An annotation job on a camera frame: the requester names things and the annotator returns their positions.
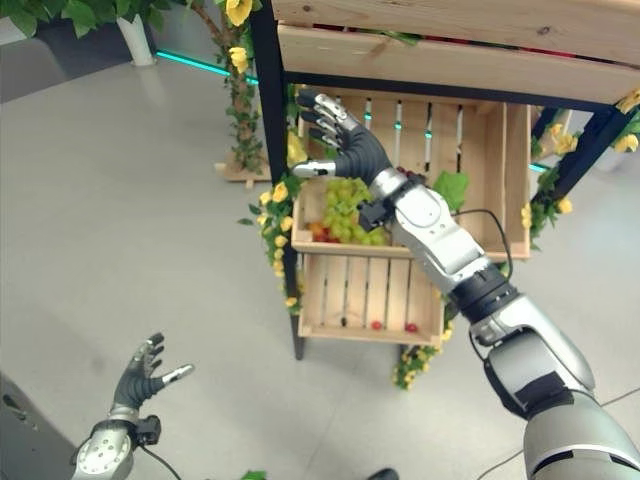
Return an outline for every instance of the robotic hand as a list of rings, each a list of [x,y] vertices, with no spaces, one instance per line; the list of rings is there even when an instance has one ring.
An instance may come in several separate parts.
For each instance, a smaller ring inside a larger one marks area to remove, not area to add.
[[[152,378],[162,363],[156,358],[164,350],[163,341],[162,334],[156,333],[133,354],[120,377],[107,419],[93,427],[91,437],[78,450],[72,480],[122,480],[133,467],[133,450],[138,445],[158,442],[160,420],[153,415],[139,420],[140,407],[145,400],[194,369],[188,364]]]
[[[487,258],[457,225],[444,199],[396,171],[377,139],[337,102],[304,89],[310,133],[339,149],[331,160],[294,166],[301,177],[360,177],[373,204],[360,224],[386,224],[431,281],[470,322],[472,341],[488,347],[484,370],[502,404],[528,420],[530,479],[640,479],[640,452],[596,402],[591,369],[577,347]]]

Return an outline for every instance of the white planter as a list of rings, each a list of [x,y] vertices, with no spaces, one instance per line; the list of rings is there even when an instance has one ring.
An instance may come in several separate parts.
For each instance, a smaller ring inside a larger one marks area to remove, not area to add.
[[[149,51],[149,44],[144,34],[144,25],[142,25],[140,15],[136,15],[133,18],[133,22],[127,22],[124,18],[118,18],[116,21],[118,22],[118,27],[120,27],[124,41],[127,43],[127,47],[129,47],[129,52],[131,52],[133,64],[136,67],[153,65],[155,60]]]
[[[601,172],[612,172],[620,166],[626,159],[631,158],[631,153],[616,152],[613,148],[607,148],[594,165]]]

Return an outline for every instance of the wooden shelf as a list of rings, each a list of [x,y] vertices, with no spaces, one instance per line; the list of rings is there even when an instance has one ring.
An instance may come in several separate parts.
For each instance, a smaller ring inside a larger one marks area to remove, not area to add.
[[[311,254],[303,265],[300,336],[440,346],[440,295],[411,260]]]

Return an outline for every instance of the grape bunch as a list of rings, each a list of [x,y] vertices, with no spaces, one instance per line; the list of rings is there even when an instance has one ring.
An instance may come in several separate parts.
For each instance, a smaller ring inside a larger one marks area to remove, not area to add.
[[[371,200],[369,189],[359,178],[330,180],[327,184],[324,218],[322,222],[309,226],[314,241],[386,245],[387,236],[382,227],[366,232],[358,225],[358,204]]]

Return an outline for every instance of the wooden crate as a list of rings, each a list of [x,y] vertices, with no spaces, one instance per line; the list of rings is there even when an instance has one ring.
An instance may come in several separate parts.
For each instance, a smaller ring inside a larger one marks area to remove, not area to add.
[[[417,263],[307,254],[303,264],[300,336],[440,346],[442,302]],[[406,331],[408,324],[417,331]]]
[[[363,118],[369,92],[321,89],[339,96],[354,115]],[[402,97],[402,129],[396,130],[398,101],[392,94],[371,100],[371,130],[396,166],[426,173],[433,182],[442,170],[465,172],[470,177],[463,210],[486,208],[503,225],[514,258],[530,255],[529,231],[522,226],[520,210],[529,201],[530,107],[499,102],[456,99],[437,102],[411,96]],[[430,131],[425,137],[428,111]],[[321,150],[312,156],[321,156]],[[425,165],[428,160],[428,172]],[[320,221],[325,208],[326,183],[314,179],[303,187],[294,206],[292,245],[306,253],[361,255],[385,258],[412,258],[402,246],[363,246],[314,242],[307,224]],[[489,215],[476,213],[459,217],[493,260],[506,258],[499,231]]]

